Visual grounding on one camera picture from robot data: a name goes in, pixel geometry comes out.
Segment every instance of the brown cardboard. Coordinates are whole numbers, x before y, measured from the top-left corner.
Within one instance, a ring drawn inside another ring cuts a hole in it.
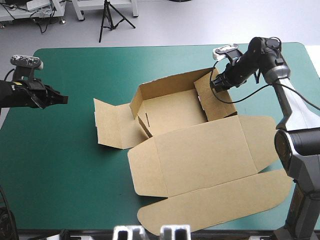
[[[236,115],[156,135],[128,152],[135,192],[172,197],[257,174],[278,159],[275,126]]]
[[[236,114],[233,104],[209,97],[210,71],[206,68],[143,83],[130,104],[113,106],[95,99],[98,143],[132,148],[151,136]],[[231,101],[228,92],[221,95]]]
[[[139,210],[142,225],[154,234],[163,224],[195,231],[277,206],[291,179],[284,171],[259,173],[278,159],[275,128],[271,117],[236,115],[155,135],[129,150],[136,193],[168,197]]]
[[[118,149],[132,148],[148,139],[134,119],[129,104],[113,106],[94,99],[98,143]]]
[[[291,185],[283,169],[259,173],[169,197],[140,208],[137,217],[155,235],[165,224],[189,224],[193,232],[271,209],[285,200]]]

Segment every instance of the black cable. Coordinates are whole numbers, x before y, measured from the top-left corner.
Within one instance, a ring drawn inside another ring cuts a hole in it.
[[[215,64],[214,64],[213,67],[212,67],[212,70],[211,70],[211,73],[210,73],[210,81],[211,81],[211,79],[212,79],[212,75],[213,75],[214,69],[216,68],[215,66],[216,66],[217,63],[218,63],[218,62],[215,62]],[[313,104],[312,102],[310,102],[308,99],[306,99],[306,98],[305,98],[301,93],[299,93],[297,90],[295,90],[295,89],[293,89],[293,88],[291,88],[291,87],[289,87],[289,86],[286,86],[286,85],[284,85],[284,84],[277,83],[277,82],[274,82],[274,83],[272,83],[272,84],[266,84],[266,85],[260,87],[259,89],[255,90],[254,92],[252,92],[252,93],[249,94],[248,96],[246,96],[246,97],[244,97],[244,98],[242,98],[242,99],[240,99],[240,100],[237,100],[237,101],[224,101],[224,100],[222,100],[221,98],[219,98],[219,97],[216,95],[215,91],[214,91],[212,88],[211,88],[211,91],[212,91],[213,95],[215,96],[215,98],[216,98],[217,100],[219,100],[220,102],[222,102],[222,103],[224,103],[224,104],[236,104],[236,103],[240,103],[240,102],[242,102],[242,101],[250,98],[252,95],[256,94],[257,92],[261,91],[262,89],[264,89],[264,88],[266,88],[266,87],[269,87],[269,86],[274,86],[274,85],[279,85],[279,86],[282,86],[282,87],[284,87],[284,88],[286,88],[286,89],[289,89],[290,91],[292,91],[292,92],[294,92],[295,94],[297,94],[297,95],[298,95],[303,101],[305,101],[307,104],[309,104],[310,106],[312,106],[312,107],[314,107],[315,109],[317,109],[317,110],[320,111],[320,107],[319,107],[319,106],[317,106],[317,105]]]
[[[6,10],[6,12],[12,17],[13,20],[16,20],[14,16],[9,12],[9,10],[5,7],[5,5],[2,5],[2,7]]]
[[[0,5],[6,6],[6,7],[10,8],[10,9],[19,9],[19,10],[23,10],[23,11],[32,13],[32,11],[29,11],[28,9],[25,9],[25,8],[22,8],[22,7],[18,7],[18,6],[11,6],[11,5],[8,5],[8,4],[3,3],[3,2],[0,2]]]
[[[289,87],[289,86],[286,86],[286,85],[283,85],[283,84],[277,83],[277,82],[273,83],[273,85],[279,85],[279,86],[282,86],[282,87],[284,87],[284,88],[286,88],[286,89],[289,89],[290,91],[292,91],[292,92],[294,92],[295,94],[297,94],[300,98],[302,98],[302,100],[305,101],[307,104],[309,104],[310,106],[312,106],[312,107],[314,107],[315,109],[317,109],[317,110],[320,111],[320,107],[319,107],[319,106],[317,106],[317,105],[313,104],[312,102],[310,102],[308,99],[306,99],[306,98],[305,98],[300,92],[298,92],[297,90],[294,90],[294,89],[292,89],[292,88]]]
[[[7,78],[9,76],[10,73],[12,73],[15,69],[12,68],[10,71],[8,71],[8,73],[5,75],[4,80],[3,81],[7,81]]]
[[[7,211],[8,211],[8,216],[9,216],[9,220],[10,220],[10,223],[11,223],[11,230],[12,230],[12,234],[13,234],[14,240],[19,240],[19,238],[17,236],[17,232],[16,232],[16,225],[14,224],[14,221],[13,221],[13,218],[12,218],[12,215],[11,215],[11,211],[10,211],[10,208],[9,208],[9,204],[8,204],[5,192],[3,191],[1,185],[0,185],[0,193],[1,193],[2,198],[4,200],[5,207],[6,207]]]
[[[50,24],[55,24],[55,23],[56,23],[56,22],[51,22],[52,18],[53,18],[54,15],[55,15],[55,12],[56,12],[56,9],[54,9],[53,12],[50,14],[49,21],[48,21],[47,24],[45,25],[44,30],[42,30],[42,27],[41,27],[41,25],[40,25],[38,22],[35,23],[35,24],[40,28],[41,34],[44,34],[44,33],[47,31],[48,25],[50,25]]]

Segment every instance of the white shelf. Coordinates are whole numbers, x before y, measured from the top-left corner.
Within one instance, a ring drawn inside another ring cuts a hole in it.
[[[72,0],[75,13],[79,20],[84,20],[83,11],[104,9],[104,0]],[[137,0],[111,0],[110,3],[117,9],[132,8],[134,17],[138,17]]]
[[[116,8],[130,8],[130,0],[113,0],[111,4]],[[84,10],[96,10],[104,8],[104,0],[81,0],[78,1],[78,6],[82,11]]]
[[[66,2],[59,3],[58,0],[55,0],[53,1],[53,3],[54,3],[53,4],[54,7],[56,8],[54,17],[62,17],[65,14]],[[31,14],[33,14],[32,12],[28,12],[20,9],[16,9],[14,11],[9,10],[8,7],[7,9],[15,19],[27,19],[30,17]],[[13,18],[9,15],[9,13],[6,11],[3,5],[0,5],[0,22],[12,21]],[[37,12],[32,15],[32,18],[36,18],[36,17],[48,18],[50,17],[50,15]]]

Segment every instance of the table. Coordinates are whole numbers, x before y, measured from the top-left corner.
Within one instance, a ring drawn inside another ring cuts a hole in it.
[[[44,62],[36,77],[69,96],[68,105],[45,110],[12,108],[0,130],[0,183],[19,229],[112,229],[138,224],[136,213],[160,198],[138,196],[128,150],[97,144],[93,98],[119,105],[131,100],[140,83],[213,65],[218,45],[56,48],[34,55]],[[245,51],[246,44],[240,45]],[[284,43],[282,53],[292,83],[311,102],[320,103],[319,77],[305,47]],[[227,62],[217,67],[223,70]],[[250,78],[230,90],[233,100],[260,85]],[[240,114],[282,113],[273,89],[236,105]],[[267,170],[281,168],[280,161]],[[211,229],[273,230],[284,224],[291,194],[274,209]]]

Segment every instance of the tripod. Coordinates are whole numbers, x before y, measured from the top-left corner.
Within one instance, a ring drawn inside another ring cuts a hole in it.
[[[112,21],[112,16],[110,13],[110,7],[113,8],[121,17],[122,19],[114,25],[114,22]],[[108,19],[108,22],[110,26],[104,26],[105,18]],[[111,3],[110,0],[104,0],[103,4],[103,15],[102,15],[102,22],[101,22],[101,29],[100,29],[100,37],[99,37],[99,43],[101,43],[101,38],[102,38],[102,31],[103,29],[110,29],[114,30],[118,27],[119,23],[127,21],[128,24],[130,24],[134,29],[136,28],[121,12],[119,12]]]

